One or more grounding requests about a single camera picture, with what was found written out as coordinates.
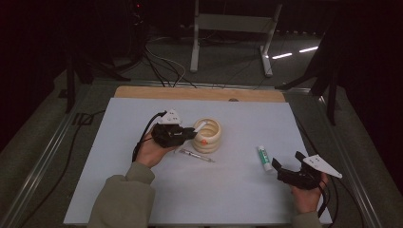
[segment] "wire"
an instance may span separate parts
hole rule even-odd
[[[167,63],[167,64],[170,65],[171,67],[164,66],[164,65],[162,65],[162,64],[160,64],[160,63],[158,63],[158,62],[155,62],[155,61],[153,61],[153,60],[151,60],[151,59],[150,59],[150,61],[151,61],[153,64],[158,65],[158,66],[160,66],[160,67],[163,67],[163,68],[165,68],[165,69],[167,69],[167,70],[169,70],[169,71],[175,73],[175,74],[178,75],[178,76],[180,75],[179,72],[178,72],[178,70],[177,70],[176,68],[174,68],[172,65],[170,65],[169,63]],[[187,80],[186,78],[182,78],[182,79],[183,79],[184,81],[186,81],[187,83],[191,84],[193,87],[197,88],[193,83],[191,83],[191,82],[190,82],[189,80]]]
[[[101,113],[104,113],[104,112],[105,112],[105,110],[98,111],[98,112],[95,112],[95,113],[89,114],[89,115],[87,114],[88,116],[82,122],[79,123],[79,125],[78,125],[78,127],[77,127],[77,129],[76,129],[76,131],[74,133],[73,140],[71,141],[70,148],[68,150],[67,162],[65,164],[65,168],[62,171],[62,175],[59,177],[59,179],[56,181],[56,183],[53,185],[53,187],[50,189],[50,191],[47,193],[47,195],[42,199],[42,201],[33,209],[33,211],[27,216],[27,218],[25,218],[25,220],[21,223],[21,225],[19,226],[20,228],[24,227],[26,225],[26,223],[30,220],[30,218],[32,218],[35,215],[35,213],[39,210],[39,208],[45,203],[45,201],[50,197],[50,195],[57,188],[57,186],[59,185],[59,183],[62,180],[63,176],[67,172],[68,166],[69,166],[70,161],[71,161],[71,155],[72,155],[72,152],[73,152],[74,143],[75,143],[75,140],[77,138],[77,134],[80,131],[81,127],[90,118],[93,118],[94,116],[96,116],[98,114],[101,114]]]
[[[158,71],[158,69],[156,69],[154,67],[154,65],[152,64],[150,58],[144,54],[144,58],[148,61],[149,66],[151,67],[151,69],[154,71],[155,76],[157,76],[157,78],[160,80],[161,84],[163,85],[163,87],[165,87],[165,83],[163,82],[163,80],[166,80],[168,82],[168,85],[171,86],[171,84],[169,83],[169,81],[163,77],[163,75],[160,74],[160,72]]]
[[[152,56],[154,56],[155,58],[161,59],[161,60],[166,61],[166,62],[170,62],[170,63],[176,64],[176,65],[178,65],[179,67],[182,68],[183,73],[182,73],[181,77],[180,77],[180,78],[175,82],[175,84],[173,85],[173,87],[175,87],[175,85],[176,85],[176,84],[183,78],[183,76],[186,74],[186,69],[184,68],[184,66],[181,65],[181,64],[179,64],[179,63],[177,63],[177,62],[175,62],[175,61],[173,61],[173,60],[169,60],[169,59],[160,57],[160,56],[158,56],[158,55],[152,53],[152,52],[148,49],[147,46],[145,46],[145,49],[147,50],[148,53],[150,53],[150,54],[151,54]]]

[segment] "white table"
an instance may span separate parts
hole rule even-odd
[[[267,173],[257,146],[282,165],[298,170],[296,151],[306,155],[287,103],[112,98],[67,210],[66,224],[86,224],[105,180],[124,174],[135,144],[157,112],[174,108],[182,126],[213,117],[222,144],[215,163],[168,153],[152,170],[157,191],[150,225],[270,225],[289,223],[293,198],[277,173]],[[320,218],[330,223],[326,209]]]

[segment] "beige sleeve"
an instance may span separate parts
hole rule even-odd
[[[92,207],[88,228],[146,227],[155,191],[155,176],[143,164],[133,162],[125,176],[108,178]]]
[[[292,219],[294,228],[321,228],[317,212],[299,214]]]

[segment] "gray floor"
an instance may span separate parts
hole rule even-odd
[[[276,35],[269,55],[275,56],[286,52],[292,52],[293,55],[272,61],[274,76],[266,78],[257,52],[262,40],[201,47],[197,73],[188,72],[192,48],[191,38],[172,40],[155,37],[147,46],[155,55],[183,65],[186,70],[184,78],[195,86],[273,89],[273,86],[282,85],[301,76],[314,53],[298,51],[317,46],[320,42],[314,36]],[[182,72],[180,66],[176,67],[179,72]],[[171,80],[172,85],[176,75],[160,66],[157,68],[164,77]],[[73,115],[106,109],[109,98],[113,97],[115,89],[120,85],[161,86],[153,71],[144,63],[123,72],[125,77],[132,79],[129,83],[122,84],[107,78],[100,72],[94,73],[97,78],[92,85],[77,85],[79,87],[78,104],[73,110]],[[53,134],[57,131],[59,124],[66,120],[64,111],[67,102],[57,98],[60,90],[66,88],[65,77],[64,73],[55,80],[56,88],[53,93],[44,100],[0,154],[0,217],[6,215],[30,170],[40,155],[47,150],[49,142],[52,142]],[[309,153],[314,153],[309,143],[309,140],[312,140],[321,156],[345,175],[342,181],[360,202],[358,206],[355,205],[346,189],[338,181],[336,184],[330,183],[328,189],[332,195],[329,204],[331,215],[336,212],[335,188],[339,194],[338,215],[333,227],[361,227],[359,211],[364,215],[369,227],[403,227],[402,196],[397,191],[343,89],[337,90],[336,126],[330,126],[324,118],[323,105],[319,102],[319,98],[307,94],[309,89],[305,88],[312,86],[312,83],[313,81],[309,81],[285,92],[286,100],[307,132],[309,139],[304,134],[302,136]],[[192,85],[181,80],[178,86]],[[77,140],[74,142],[71,163],[62,181],[24,227],[70,227],[62,224],[64,215],[101,121],[102,115],[98,115],[92,125],[83,126],[80,129]],[[41,181],[21,220],[34,210],[62,174],[76,129],[77,125],[70,125],[66,129],[66,135],[60,139],[47,172],[43,177],[38,177]]]

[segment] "metal frame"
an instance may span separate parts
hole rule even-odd
[[[21,216],[23,215],[45,172],[47,171],[54,155],[57,152],[57,149],[59,148],[60,143],[62,142],[68,131],[68,127],[71,125],[74,116],[77,113],[78,105],[86,97],[87,92],[89,91],[89,87],[90,85],[80,85],[80,91],[77,95],[76,104],[60,122],[55,133],[50,139],[47,148],[43,151],[41,157],[36,162],[32,170],[29,172],[26,180],[24,181],[23,187],[19,190],[8,212],[2,218],[0,222],[0,227],[16,227],[20,222]]]
[[[190,72],[198,71],[199,64],[199,30],[233,30],[267,33],[267,40],[264,46],[260,47],[260,57],[263,62],[264,75],[266,77],[273,76],[270,65],[268,50],[272,42],[273,35],[276,30],[279,13],[281,12],[281,4],[276,6],[275,14],[270,17],[251,17],[251,16],[235,16],[235,15],[218,15],[205,14],[199,12],[199,0],[195,0],[195,25],[193,37],[192,60],[190,63]]]

